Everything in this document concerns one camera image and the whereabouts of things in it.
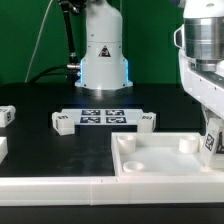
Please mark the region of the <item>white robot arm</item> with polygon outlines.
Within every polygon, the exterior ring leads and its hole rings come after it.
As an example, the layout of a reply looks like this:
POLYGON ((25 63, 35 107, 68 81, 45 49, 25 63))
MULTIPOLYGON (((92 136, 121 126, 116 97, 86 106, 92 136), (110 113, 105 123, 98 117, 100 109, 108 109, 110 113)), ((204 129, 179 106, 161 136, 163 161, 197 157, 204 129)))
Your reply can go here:
MULTIPOLYGON (((224 0, 177 0, 184 23, 174 33, 184 90, 208 124, 224 126, 224 0)), ((122 54, 122 16, 107 0, 87 0, 86 54, 75 86, 96 95, 132 85, 122 54)))

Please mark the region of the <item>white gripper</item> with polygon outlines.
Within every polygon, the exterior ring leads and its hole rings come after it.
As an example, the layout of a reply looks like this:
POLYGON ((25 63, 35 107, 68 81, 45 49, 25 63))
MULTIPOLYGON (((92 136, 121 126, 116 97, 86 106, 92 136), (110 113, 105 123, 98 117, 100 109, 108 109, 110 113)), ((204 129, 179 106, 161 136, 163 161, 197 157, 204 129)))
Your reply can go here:
POLYGON ((184 90, 199 101, 205 125, 214 114, 224 120, 224 60, 216 66, 215 72, 196 71, 191 67, 193 59, 185 52, 178 52, 181 83, 184 90))

